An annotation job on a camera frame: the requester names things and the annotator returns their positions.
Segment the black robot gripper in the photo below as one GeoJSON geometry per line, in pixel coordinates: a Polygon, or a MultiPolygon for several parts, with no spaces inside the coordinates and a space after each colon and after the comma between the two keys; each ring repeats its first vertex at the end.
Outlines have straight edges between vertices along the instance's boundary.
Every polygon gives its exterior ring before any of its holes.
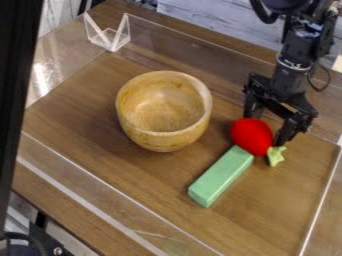
{"type": "Polygon", "coordinates": [[[318,111],[303,93],[282,97],[271,88],[271,79],[255,73],[248,74],[243,93],[246,95],[243,110],[246,118],[259,118],[263,109],[267,108],[285,120],[275,134],[275,146],[283,146],[298,132],[309,131],[313,120],[318,117],[318,111]]]}

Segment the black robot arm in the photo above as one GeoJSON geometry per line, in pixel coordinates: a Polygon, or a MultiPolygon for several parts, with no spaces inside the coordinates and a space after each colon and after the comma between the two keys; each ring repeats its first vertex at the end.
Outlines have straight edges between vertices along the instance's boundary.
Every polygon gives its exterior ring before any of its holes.
{"type": "Polygon", "coordinates": [[[248,75],[243,116],[258,118],[270,110],[283,119],[274,138],[282,146],[309,130],[318,117],[306,90],[315,87],[311,72],[334,44],[339,0],[250,0],[250,4],[263,23],[283,18],[285,25],[273,76],[248,75]]]}

